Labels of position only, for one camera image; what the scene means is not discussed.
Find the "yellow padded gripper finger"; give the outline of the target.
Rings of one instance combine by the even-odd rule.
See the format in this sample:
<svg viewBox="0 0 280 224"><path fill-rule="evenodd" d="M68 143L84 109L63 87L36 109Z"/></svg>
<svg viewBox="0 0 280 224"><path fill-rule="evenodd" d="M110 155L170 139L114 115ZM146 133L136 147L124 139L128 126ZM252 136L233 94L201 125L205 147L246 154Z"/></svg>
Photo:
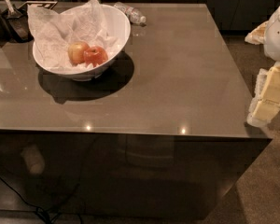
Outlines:
<svg viewBox="0 0 280 224"><path fill-rule="evenodd" d="M264 127L280 111L280 62L269 70L259 70L254 93L246 121L251 126Z"/></svg>

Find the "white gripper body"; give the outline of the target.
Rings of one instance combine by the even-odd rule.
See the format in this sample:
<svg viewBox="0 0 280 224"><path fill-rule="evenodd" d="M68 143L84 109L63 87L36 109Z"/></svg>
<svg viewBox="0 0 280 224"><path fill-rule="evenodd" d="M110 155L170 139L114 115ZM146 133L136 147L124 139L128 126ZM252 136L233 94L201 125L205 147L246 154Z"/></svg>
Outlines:
<svg viewBox="0 0 280 224"><path fill-rule="evenodd" d="M268 20L264 33L264 53L280 62L280 6Z"/></svg>

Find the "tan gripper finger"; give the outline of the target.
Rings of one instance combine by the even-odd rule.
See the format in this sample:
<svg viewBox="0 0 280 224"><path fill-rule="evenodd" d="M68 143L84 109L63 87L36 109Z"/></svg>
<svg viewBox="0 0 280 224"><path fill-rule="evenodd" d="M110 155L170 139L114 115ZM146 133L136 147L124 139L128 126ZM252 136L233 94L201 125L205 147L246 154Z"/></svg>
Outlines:
<svg viewBox="0 0 280 224"><path fill-rule="evenodd" d="M263 44L265 41L265 31L267 28L268 22L265 21L253 31L251 31L246 37L245 42L253 45Z"/></svg>

